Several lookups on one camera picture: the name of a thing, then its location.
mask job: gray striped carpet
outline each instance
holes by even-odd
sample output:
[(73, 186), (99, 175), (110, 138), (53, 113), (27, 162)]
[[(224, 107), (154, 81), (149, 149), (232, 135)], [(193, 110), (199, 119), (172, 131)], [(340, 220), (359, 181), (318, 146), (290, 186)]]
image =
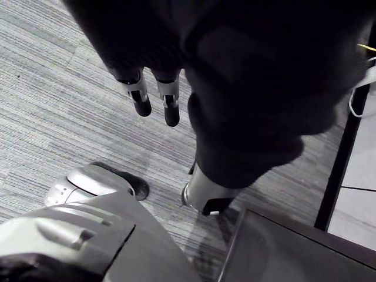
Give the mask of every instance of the gray striped carpet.
[[(181, 75), (181, 122), (165, 125), (156, 84), (146, 79), (153, 113), (142, 118), (58, 1), (0, 1), (0, 221), (43, 207), (51, 183), (98, 160), (146, 179), (143, 205), (199, 270), (219, 274), (234, 216), (202, 217), (180, 206), (195, 141), (187, 114), (190, 88)], [(313, 224), (347, 115), (305, 137), (306, 149), (245, 190), (234, 203), (253, 203)]]

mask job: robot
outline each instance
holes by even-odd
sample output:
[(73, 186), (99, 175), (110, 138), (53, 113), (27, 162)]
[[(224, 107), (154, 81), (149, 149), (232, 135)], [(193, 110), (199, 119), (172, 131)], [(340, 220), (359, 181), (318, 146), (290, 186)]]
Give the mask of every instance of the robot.
[(73, 169), (52, 186), (47, 208), (0, 225), (0, 280), (200, 281), (137, 201), (148, 190), (101, 163)]

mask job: white cable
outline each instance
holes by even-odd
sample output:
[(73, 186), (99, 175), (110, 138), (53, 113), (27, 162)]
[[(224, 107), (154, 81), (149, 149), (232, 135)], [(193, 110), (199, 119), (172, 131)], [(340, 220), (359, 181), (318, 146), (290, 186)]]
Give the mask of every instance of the white cable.
[[(368, 60), (368, 62), (371, 62), (373, 60), (376, 60), (376, 57), (373, 57), (371, 59)], [(351, 113), (357, 117), (357, 118), (367, 118), (369, 116), (373, 116), (373, 115), (376, 115), (376, 112), (371, 112), (371, 113), (363, 113), (361, 115), (358, 115), (357, 113), (355, 113), (354, 109), (353, 109), (353, 98), (354, 98), (354, 94), (355, 94), (355, 88), (352, 90), (351, 92), (351, 96), (350, 96), (350, 99), (348, 100), (348, 107), (350, 108), (350, 111)]]
[(135, 198), (136, 197), (136, 192), (133, 189), (133, 187), (131, 185), (129, 185), (128, 189), (132, 192), (132, 196)]

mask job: floor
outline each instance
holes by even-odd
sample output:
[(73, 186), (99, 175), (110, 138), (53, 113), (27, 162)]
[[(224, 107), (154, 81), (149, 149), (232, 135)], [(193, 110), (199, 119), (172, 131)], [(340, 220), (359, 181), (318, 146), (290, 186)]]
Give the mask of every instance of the floor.
[(243, 203), (314, 224), (347, 118), (346, 101), (329, 132), (304, 138), (299, 159), (245, 189), (225, 216), (203, 217), (180, 204), (195, 152), (184, 74), (176, 128), (165, 125), (150, 72), (146, 79), (153, 113), (138, 116), (55, 0), (0, 1), (0, 65), (0, 221), (43, 207), (58, 176), (98, 160), (149, 182), (152, 191), (143, 205), (203, 281), (218, 277), (235, 211)]
[[(376, 84), (364, 113), (376, 112)], [(363, 118), (328, 231), (376, 251), (376, 115)]]

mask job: black frame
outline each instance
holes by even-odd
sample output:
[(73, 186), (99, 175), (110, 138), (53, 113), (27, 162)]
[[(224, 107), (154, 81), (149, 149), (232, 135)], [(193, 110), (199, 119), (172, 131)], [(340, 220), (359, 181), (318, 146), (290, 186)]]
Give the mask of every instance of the black frame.
[(218, 282), (224, 282), (226, 280), (225, 274), (229, 270), (229, 261), (233, 258), (233, 252), (236, 248), (236, 241), (238, 240), (238, 236), (247, 213), (264, 217), (265, 219), (272, 221), (273, 223), (278, 224), (283, 228), (286, 228), (305, 237), (307, 240), (311, 240), (342, 256), (354, 260), (357, 263), (362, 264), (363, 266), (376, 270), (375, 251), (347, 241), (330, 233), (324, 232), (322, 230), (318, 230), (317, 228), (314, 228), (312, 226), (308, 226), (293, 219), (289, 219), (288, 217), (281, 214), (274, 213), (255, 205), (247, 204), (242, 208), (238, 217), (236, 230), (232, 235), (229, 251), (227, 252), (227, 256), (219, 275)]
[[(374, 22), (372, 25), (368, 45), (376, 46), (376, 22)], [(375, 56), (375, 53), (367, 51), (367, 55)], [(369, 89), (370, 85), (364, 85), (355, 90), (354, 98), (352, 100), (352, 106), (356, 113), (363, 112)], [(329, 223), (333, 215), (338, 194), (341, 189), (347, 163), (350, 158), (351, 151), (353, 150), (353, 145), (358, 132), (360, 120), (360, 118), (353, 116), (351, 113), (348, 116), (340, 147), (338, 148), (337, 157), (335, 158), (333, 169), (331, 171), (324, 197), (321, 202), (321, 206), (314, 225), (314, 227), (320, 230), (328, 231)]]

